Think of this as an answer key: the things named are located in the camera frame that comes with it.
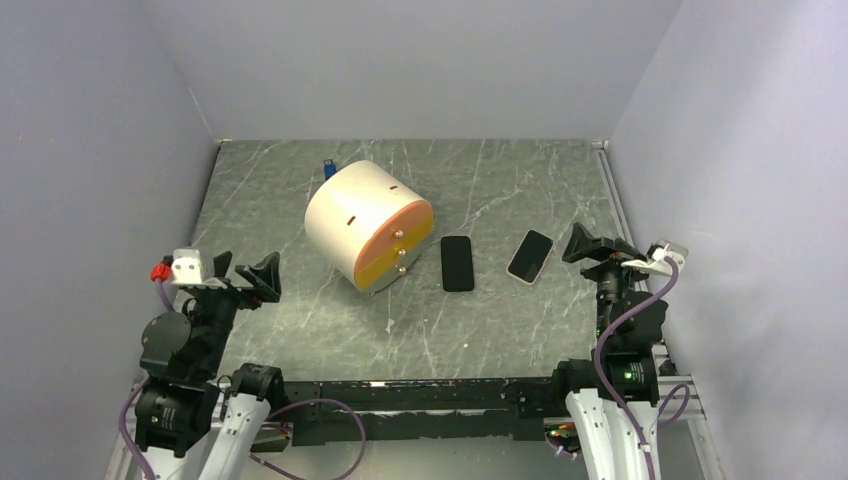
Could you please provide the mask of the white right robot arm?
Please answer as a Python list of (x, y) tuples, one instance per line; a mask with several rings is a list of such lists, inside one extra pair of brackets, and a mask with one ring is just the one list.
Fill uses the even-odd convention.
[(658, 479), (660, 394), (653, 348), (662, 339), (683, 254), (658, 241), (645, 254), (625, 240), (592, 235), (576, 223), (562, 259), (590, 259), (581, 274), (596, 285), (596, 343), (588, 361), (560, 364), (549, 392), (553, 408), (569, 415), (592, 479)]

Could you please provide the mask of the white cylindrical drawer box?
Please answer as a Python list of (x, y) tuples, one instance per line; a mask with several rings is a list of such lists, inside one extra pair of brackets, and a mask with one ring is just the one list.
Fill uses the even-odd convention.
[(351, 163), (326, 180), (304, 216), (309, 240), (367, 294), (407, 273), (434, 224), (427, 200), (367, 160)]

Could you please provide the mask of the black phone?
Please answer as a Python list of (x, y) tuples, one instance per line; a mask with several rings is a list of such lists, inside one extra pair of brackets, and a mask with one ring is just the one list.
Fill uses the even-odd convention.
[(467, 236), (440, 240), (442, 287), (446, 292), (471, 292), (475, 288), (472, 245)]

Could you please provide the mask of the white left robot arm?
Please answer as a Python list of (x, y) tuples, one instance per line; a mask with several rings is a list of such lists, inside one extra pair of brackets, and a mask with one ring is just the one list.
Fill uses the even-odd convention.
[(280, 256), (237, 265), (246, 285), (227, 272), (232, 254), (176, 249), (150, 273), (162, 301), (171, 283), (188, 296), (166, 303), (141, 335), (146, 377), (121, 410), (120, 434), (145, 479), (236, 479), (266, 420), (287, 403), (277, 367), (246, 363), (223, 388), (217, 374), (236, 314), (281, 297)]

